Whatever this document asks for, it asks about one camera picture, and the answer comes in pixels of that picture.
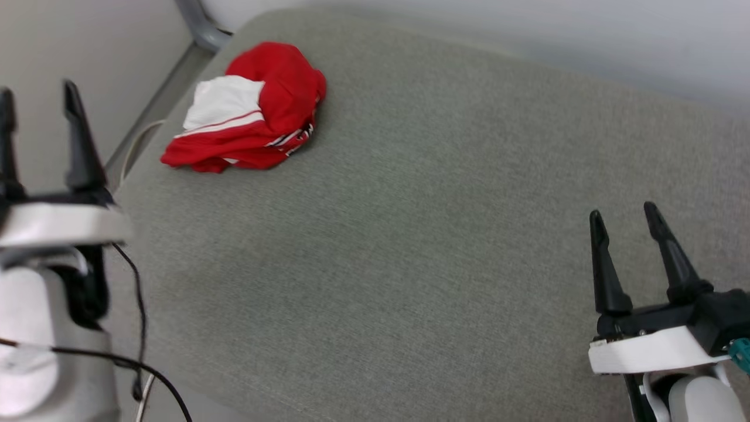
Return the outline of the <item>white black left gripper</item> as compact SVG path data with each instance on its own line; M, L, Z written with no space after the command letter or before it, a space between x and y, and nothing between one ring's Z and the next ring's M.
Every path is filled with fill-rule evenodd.
M1 88L1 173L3 248L88 246L126 242L134 228L108 189L77 85L63 80L63 111L68 122L70 192L27 198L19 181L14 136L15 98Z

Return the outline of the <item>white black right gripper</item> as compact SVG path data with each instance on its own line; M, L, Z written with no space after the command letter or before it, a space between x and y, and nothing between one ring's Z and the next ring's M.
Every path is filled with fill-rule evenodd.
M714 286L697 275L655 203L643 204L651 238L658 244L668 280L670 304L692 304ZM678 370L729 360L724 350L708 353L689 331L694 305L652 305L634 312L622 290L610 255L610 237L600 211L589 214L597 335L588 358L600 375L625 375Z

